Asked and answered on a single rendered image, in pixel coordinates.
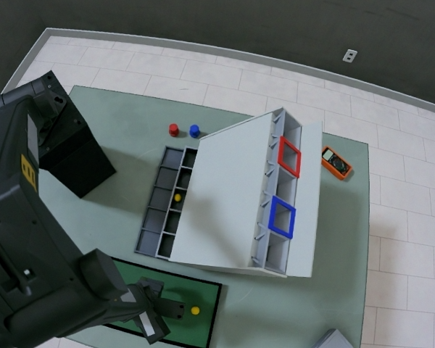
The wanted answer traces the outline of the red plug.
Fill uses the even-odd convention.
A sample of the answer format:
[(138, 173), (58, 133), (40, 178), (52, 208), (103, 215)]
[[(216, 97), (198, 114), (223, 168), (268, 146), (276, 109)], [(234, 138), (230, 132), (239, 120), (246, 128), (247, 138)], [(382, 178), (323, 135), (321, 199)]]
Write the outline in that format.
[(179, 134), (179, 129), (176, 124), (173, 123), (169, 126), (169, 134), (171, 136), (177, 136)]

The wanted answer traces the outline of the blue funnel band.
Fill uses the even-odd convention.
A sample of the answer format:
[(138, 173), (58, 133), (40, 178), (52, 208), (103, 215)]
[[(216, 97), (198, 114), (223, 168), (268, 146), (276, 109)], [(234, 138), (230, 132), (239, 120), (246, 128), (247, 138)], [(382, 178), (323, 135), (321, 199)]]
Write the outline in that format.
[[(291, 220), (290, 220), (290, 226), (289, 226), (289, 233), (282, 231), (281, 229), (273, 226), (277, 203), (279, 203), (279, 204), (283, 205), (284, 207), (286, 207), (287, 209), (291, 210)], [(268, 228), (272, 231), (275, 231), (276, 233), (279, 233), (279, 234), (289, 238), (289, 239), (293, 239), (295, 215), (296, 215), (295, 208), (293, 208), (289, 204), (285, 203), (284, 201), (280, 200), (276, 196), (273, 196), (271, 209), (270, 209), (270, 218), (269, 218)]]

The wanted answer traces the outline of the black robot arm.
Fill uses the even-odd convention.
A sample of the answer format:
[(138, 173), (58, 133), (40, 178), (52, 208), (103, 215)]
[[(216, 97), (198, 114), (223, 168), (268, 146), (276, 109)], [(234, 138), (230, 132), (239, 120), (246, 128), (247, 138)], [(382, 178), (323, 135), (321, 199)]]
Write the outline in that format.
[(171, 333), (162, 316), (182, 320), (186, 303), (125, 285), (112, 258), (83, 254), (39, 196), (38, 147), (66, 106), (42, 77), (0, 94), (0, 348), (132, 319), (154, 344)]

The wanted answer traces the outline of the orange digital multimeter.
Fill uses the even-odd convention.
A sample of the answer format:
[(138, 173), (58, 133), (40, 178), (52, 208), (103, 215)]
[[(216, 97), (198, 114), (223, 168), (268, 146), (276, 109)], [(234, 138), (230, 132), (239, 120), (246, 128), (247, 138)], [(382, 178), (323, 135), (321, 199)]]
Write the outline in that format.
[(352, 169), (352, 166), (329, 146), (325, 146), (322, 150), (321, 165), (335, 175), (340, 181), (345, 179)]

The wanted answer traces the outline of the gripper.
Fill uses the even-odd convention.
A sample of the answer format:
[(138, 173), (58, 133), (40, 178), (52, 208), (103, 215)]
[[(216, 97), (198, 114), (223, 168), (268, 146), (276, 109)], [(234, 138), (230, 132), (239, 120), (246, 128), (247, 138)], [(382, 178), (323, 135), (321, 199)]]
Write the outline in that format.
[(152, 290), (160, 291), (161, 295), (162, 295), (162, 290), (163, 290), (163, 287), (165, 284), (163, 281), (158, 281), (158, 280), (154, 280), (154, 279), (143, 277), (143, 276), (141, 276), (140, 279), (141, 280), (138, 280), (138, 282), (141, 283), (144, 287), (150, 285)]

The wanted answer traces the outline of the red funnel rim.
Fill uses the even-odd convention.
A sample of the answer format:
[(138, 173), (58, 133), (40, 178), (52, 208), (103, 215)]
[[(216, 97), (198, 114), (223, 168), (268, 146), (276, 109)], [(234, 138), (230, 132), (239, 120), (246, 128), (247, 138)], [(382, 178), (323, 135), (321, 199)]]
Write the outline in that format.
[[(284, 164), (282, 162), (284, 143), (287, 144), (290, 148), (292, 148), (297, 153), (296, 172), (293, 171), (289, 166), (287, 166), (286, 164)], [(277, 161), (277, 163), (280, 164), (282, 167), (284, 167), (286, 170), (288, 170), (291, 174), (293, 174), (297, 178), (299, 178), (299, 174), (300, 174), (301, 156), (302, 156), (302, 153), (295, 146), (293, 146), (283, 136), (280, 137), (280, 144), (279, 144), (279, 150), (278, 150), (278, 161)]]

